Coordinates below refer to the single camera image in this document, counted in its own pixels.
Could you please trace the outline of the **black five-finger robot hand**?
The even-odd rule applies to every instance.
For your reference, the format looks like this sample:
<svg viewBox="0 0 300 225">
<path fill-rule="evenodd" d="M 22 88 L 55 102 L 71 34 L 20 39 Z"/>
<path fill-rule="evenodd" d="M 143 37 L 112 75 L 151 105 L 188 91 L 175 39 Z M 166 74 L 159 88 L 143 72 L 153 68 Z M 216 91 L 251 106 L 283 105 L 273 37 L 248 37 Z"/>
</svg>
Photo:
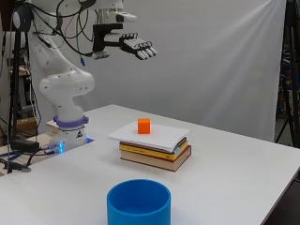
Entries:
<svg viewBox="0 0 300 225">
<path fill-rule="evenodd" d="M 107 52 L 107 47 L 119 48 L 126 53 L 134 54 L 140 60 L 147 60 L 154 57 L 158 52 L 153 48 L 151 41 L 144 41 L 138 37 L 137 33 L 122 34 L 117 41 L 108 41 L 105 39 L 112 30 L 121 30 L 123 24 L 95 24 L 93 26 L 93 53 L 92 57 L 96 60 L 107 58 L 110 54 Z"/>
</svg>

